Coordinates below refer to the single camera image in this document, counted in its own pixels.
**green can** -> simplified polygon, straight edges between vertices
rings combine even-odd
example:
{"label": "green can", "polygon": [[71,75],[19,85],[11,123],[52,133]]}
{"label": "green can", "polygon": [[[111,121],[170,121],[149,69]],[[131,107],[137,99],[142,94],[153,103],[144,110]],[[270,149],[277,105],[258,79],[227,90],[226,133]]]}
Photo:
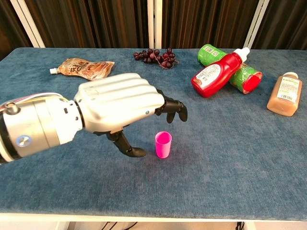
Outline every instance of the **green can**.
{"label": "green can", "polygon": [[[208,66],[221,60],[227,53],[210,45],[204,45],[198,52],[197,60],[204,66]],[[241,64],[240,69],[231,76],[229,83],[239,89],[243,94],[252,92],[260,84],[262,73],[254,68]]]}

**robotic hand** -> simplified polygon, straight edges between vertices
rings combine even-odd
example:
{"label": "robotic hand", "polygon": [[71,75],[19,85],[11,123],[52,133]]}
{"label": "robotic hand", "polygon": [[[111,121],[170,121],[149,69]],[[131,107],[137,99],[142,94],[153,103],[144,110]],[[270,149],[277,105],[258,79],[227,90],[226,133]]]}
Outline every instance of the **robotic hand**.
{"label": "robotic hand", "polygon": [[74,100],[57,93],[39,93],[0,106],[0,164],[72,141],[85,129],[106,134],[129,157],[143,157],[132,147],[123,128],[150,115],[175,114],[187,121],[185,105],[166,97],[136,73],[125,73],[83,83]]}

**food pouch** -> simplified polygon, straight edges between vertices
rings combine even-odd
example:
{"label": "food pouch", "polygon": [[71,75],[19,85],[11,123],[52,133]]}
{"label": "food pouch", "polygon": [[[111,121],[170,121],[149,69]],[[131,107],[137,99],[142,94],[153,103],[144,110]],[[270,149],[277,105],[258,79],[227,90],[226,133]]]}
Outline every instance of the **food pouch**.
{"label": "food pouch", "polygon": [[109,75],[114,62],[90,62],[81,58],[68,58],[58,68],[50,69],[51,74],[80,76],[90,81],[105,78]]}

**white table edge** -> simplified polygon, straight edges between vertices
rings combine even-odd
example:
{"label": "white table edge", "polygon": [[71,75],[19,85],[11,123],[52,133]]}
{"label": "white table edge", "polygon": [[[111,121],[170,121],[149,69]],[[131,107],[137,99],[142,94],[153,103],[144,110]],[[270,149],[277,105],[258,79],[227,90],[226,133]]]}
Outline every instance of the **white table edge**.
{"label": "white table edge", "polygon": [[0,221],[56,221],[56,222],[301,222],[295,220],[257,220],[257,219],[211,219],[211,218],[156,218],[122,216],[86,216],[58,214],[0,213]]}

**black cable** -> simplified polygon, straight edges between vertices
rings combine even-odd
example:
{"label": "black cable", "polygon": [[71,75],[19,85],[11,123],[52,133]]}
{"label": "black cable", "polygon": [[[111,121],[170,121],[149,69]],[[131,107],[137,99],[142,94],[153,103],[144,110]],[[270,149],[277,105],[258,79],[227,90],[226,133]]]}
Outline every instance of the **black cable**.
{"label": "black cable", "polygon": [[124,230],[129,230],[129,229],[131,229],[134,225],[136,225],[137,224],[137,222],[135,222],[134,224],[132,224],[129,228],[126,228],[126,229],[124,229]]}
{"label": "black cable", "polygon": [[110,222],[107,222],[101,230],[104,230],[108,223],[110,223]]}
{"label": "black cable", "polygon": [[244,222],[237,222],[236,223],[236,230],[243,230],[244,228]]}
{"label": "black cable", "polygon": [[115,222],[115,224],[113,224],[113,226],[109,230],[111,230],[116,224],[117,224],[117,222]]}

